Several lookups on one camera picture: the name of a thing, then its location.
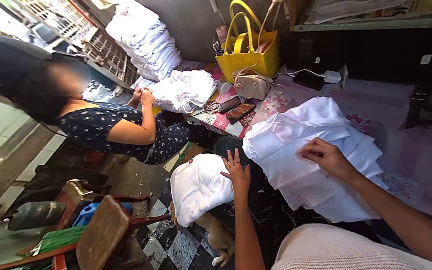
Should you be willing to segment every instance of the smartphone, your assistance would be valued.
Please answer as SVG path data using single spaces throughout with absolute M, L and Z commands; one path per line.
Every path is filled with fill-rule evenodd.
M 234 124 L 238 120 L 240 120 L 243 116 L 245 116 L 247 113 L 254 110 L 255 107 L 256 105 L 251 102 L 243 102 L 239 104 L 236 108 L 228 112 L 226 114 L 226 118 L 229 120 L 231 124 Z
M 224 114 L 229 112 L 232 108 L 241 104 L 241 100 L 238 96 L 233 97 L 232 99 L 225 101 L 218 105 L 219 113 Z
M 294 76 L 293 83 L 319 91 L 323 86 L 325 86 L 325 79 L 304 70 L 298 72 L 296 76 Z

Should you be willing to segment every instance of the yellow tote bag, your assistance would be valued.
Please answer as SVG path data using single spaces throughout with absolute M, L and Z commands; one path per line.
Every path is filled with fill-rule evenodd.
M 230 5 L 230 14 L 232 17 L 231 25 L 229 26 L 229 31 L 227 33 L 226 41 L 222 44 L 224 48 L 224 54 L 220 56 L 216 56 L 216 61 L 218 62 L 221 71 L 223 72 L 226 80 L 229 83 L 234 83 L 233 72 L 236 70 L 240 70 L 249 66 L 252 66 L 256 63 L 258 55 L 259 60 L 258 64 L 253 66 L 252 69 L 261 73 L 264 76 L 272 78 L 275 73 L 278 71 L 279 67 L 279 35 L 278 31 L 272 32 L 261 32 L 261 40 L 260 45 L 265 43 L 265 51 L 264 52 L 255 52 L 255 47 L 258 43 L 258 35 L 257 34 L 248 34 L 251 33 L 251 24 L 248 16 L 244 12 L 239 12 L 235 16 L 233 16 L 232 6 L 234 4 L 239 4 L 243 6 L 250 14 L 250 16 L 254 19 L 256 25 L 261 27 L 261 22 L 255 16 L 253 11 L 241 0 L 233 0 Z M 236 26 L 236 20 L 238 17 L 243 17 L 246 23 L 247 32 L 241 33 L 238 35 L 238 30 Z M 237 37 L 230 37 L 231 30 L 234 29 Z M 241 48 L 245 39 L 248 39 L 249 50 L 248 52 L 242 53 Z M 234 44 L 234 51 L 232 54 L 228 53 L 228 48 Z

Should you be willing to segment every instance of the beige knit garment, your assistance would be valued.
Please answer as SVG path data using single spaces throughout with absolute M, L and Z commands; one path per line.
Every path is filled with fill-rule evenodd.
M 432 269 L 432 261 L 326 224 L 305 224 L 283 240 L 271 270 Z

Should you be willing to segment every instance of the stack of white shirts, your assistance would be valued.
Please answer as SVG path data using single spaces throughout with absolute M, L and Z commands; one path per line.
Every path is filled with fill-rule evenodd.
M 378 219 L 351 187 L 296 153 L 315 137 L 338 146 L 359 172 L 387 189 L 377 177 L 383 171 L 376 159 L 383 153 L 374 138 L 353 128 L 330 97 L 312 98 L 254 124 L 243 139 L 243 150 L 293 210 L 314 209 L 333 223 Z
M 177 223 L 183 227 L 208 210 L 234 200 L 233 183 L 223 159 L 215 154 L 199 154 L 179 165 L 171 175 L 171 196 Z
M 211 74 L 204 70 L 173 70 L 170 77 L 149 86 L 155 106 L 180 114 L 204 107 L 217 88 Z
M 135 0 L 119 0 L 106 32 L 131 57 L 139 75 L 160 81 L 181 62 L 175 39 L 159 16 Z

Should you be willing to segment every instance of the yellow bag handle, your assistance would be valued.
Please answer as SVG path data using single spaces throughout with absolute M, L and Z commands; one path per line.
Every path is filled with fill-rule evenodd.
M 226 36 L 226 41 L 224 43 L 224 54 L 228 55 L 228 43 L 230 40 L 230 36 L 231 36 L 231 28 L 233 26 L 236 26 L 236 19 L 239 16 L 243 16 L 244 20 L 246 21 L 246 27 L 248 28 L 248 33 L 243 33 L 240 34 L 237 39 L 236 42 L 234 44 L 234 53 L 236 54 L 236 52 L 241 52 L 241 45 L 243 44 L 243 40 L 244 37 L 246 35 L 248 35 L 248 40 L 249 40 L 249 51 L 250 52 L 255 52 L 255 48 L 253 48 L 253 35 L 251 34 L 251 23 L 249 22 L 248 16 L 246 15 L 246 13 L 244 12 L 238 12 L 233 19 L 231 20 L 231 24 L 229 25 L 229 31 L 227 32 L 227 36 Z
M 254 20 L 256 25 L 261 29 L 261 22 L 259 21 L 258 17 L 256 17 L 255 13 L 251 10 L 251 8 L 248 6 L 248 4 L 246 4 L 242 0 L 232 0 L 231 3 L 229 4 L 229 15 L 231 15 L 231 20 L 234 18 L 234 10 L 233 10 L 234 5 L 240 5 L 241 7 L 243 7 L 243 9 L 245 9 L 249 13 L 249 15 L 252 17 L 252 19 Z M 236 35 L 240 34 L 238 32 L 237 25 L 234 25 L 234 33 L 236 33 Z

